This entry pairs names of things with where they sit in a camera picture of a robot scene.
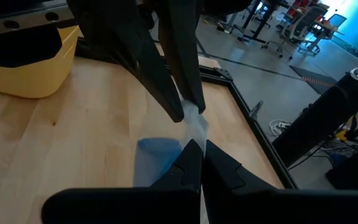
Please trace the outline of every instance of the yellow bin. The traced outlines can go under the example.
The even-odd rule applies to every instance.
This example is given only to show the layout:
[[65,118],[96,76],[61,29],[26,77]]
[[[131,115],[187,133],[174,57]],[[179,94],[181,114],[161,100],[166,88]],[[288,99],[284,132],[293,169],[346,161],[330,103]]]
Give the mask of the yellow bin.
[[17,68],[0,67],[0,92],[26,98],[55,93],[73,66],[78,26],[59,29],[62,48],[54,58]]

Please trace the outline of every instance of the gray floor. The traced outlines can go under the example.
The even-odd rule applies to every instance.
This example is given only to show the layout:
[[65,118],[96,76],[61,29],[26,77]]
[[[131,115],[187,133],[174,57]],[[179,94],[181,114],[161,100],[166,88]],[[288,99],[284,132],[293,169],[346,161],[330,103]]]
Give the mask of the gray floor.
[[[243,23],[242,17],[238,16],[235,24],[241,26]],[[273,18],[269,23],[272,27],[265,27],[259,38],[278,40],[275,28],[278,21]],[[255,30],[257,26],[258,23],[251,24],[250,28]],[[156,28],[151,34],[158,40]],[[253,107],[260,100],[264,101],[258,114],[258,121],[271,141],[274,140],[269,130],[271,120],[283,119],[292,122],[304,107],[319,97],[319,94],[300,79],[289,65],[339,80],[358,64],[358,58],[328,40],[319,43],[321,52],[315,57],[305,56],[287,45],[286,49],[292,50],[294,54],[293,60],[288,61],[289,55],[280,59],[273,47],[262,50],[261,43],[256,41],[238,41],[236,37],[240,34],[237,30],[232,34],[217,31],[215,26],[204,23],[203,19],[200,19],[196,30],[202,48],[211,58],[216,59],[222,68],[230,72],[248,105]],[[331,189],[332,186],[324,175],[330,168],[327,159],[312,157],[291,170],[291,174],[302,189]]]

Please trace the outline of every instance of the office chair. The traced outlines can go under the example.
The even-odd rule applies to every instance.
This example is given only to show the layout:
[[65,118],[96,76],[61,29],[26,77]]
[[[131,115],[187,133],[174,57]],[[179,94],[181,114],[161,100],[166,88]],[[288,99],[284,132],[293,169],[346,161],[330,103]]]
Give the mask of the office chair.
[[[339,26],[341,26],[346,21],[346,19],[347,18],[342,15],[334,14],[333,16],[331,16],[328,19],[328,21],[332,26],[339,28]],[[321,33],[322,33],[321,29],[322,28],[320,26],[315,25],[315,27],[313,28],[313,31],[314,31],[313,33],[314,33],[315,37],[319,37],[321,35]],[[334,32],[331,31],[331,32],[328,32],[322,39],[323,40],[331,40],[333,36],[334,36]],[[319,53],[321,50],[320,47],[317,45],[316,48],[317,48],[317,53]]]
[[279,57],[283,57],[284,50],[290,54],[289,60],[293,58],[291,52],[284,48],[284,43],[289,43],[292,47],[296,48],[293,44],[298,44],[301,42],[309,42],[305,40],[305,37],[308,33],[308,29],[314,24],[315,20],[327,13],[327,9],[323,9],[317,6],[311,7],[306,14],[299,18],[293,25],[290,25],[283,29],[280,33],[280,38],[283,39],[282,42],[268,41],[265,45],[262,46],[263,49],[267,49],[269,44],[278,45],[277,52],[280,52]]

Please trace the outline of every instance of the wooden table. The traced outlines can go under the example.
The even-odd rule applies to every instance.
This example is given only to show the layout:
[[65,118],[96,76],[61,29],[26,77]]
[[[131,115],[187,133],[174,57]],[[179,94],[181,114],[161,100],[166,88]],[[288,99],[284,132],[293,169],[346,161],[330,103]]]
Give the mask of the wooden table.
[[[203,90],[209,139],[282,188],[229,90]],[[0,223],[40,223],[42,204],[63,189],[131,187],[137,141],[180,138],[183,130],[120,65],[76,58],[50,97],[0,94]]]

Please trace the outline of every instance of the blue fabric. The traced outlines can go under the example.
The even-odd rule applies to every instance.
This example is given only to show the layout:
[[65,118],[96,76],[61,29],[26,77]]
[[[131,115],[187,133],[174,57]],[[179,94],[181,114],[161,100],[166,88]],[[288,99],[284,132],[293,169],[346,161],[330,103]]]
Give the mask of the blue fabric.
[[137,142],[134,187],[150,187],[181,153],[179,141],[170,138],[148,138]]

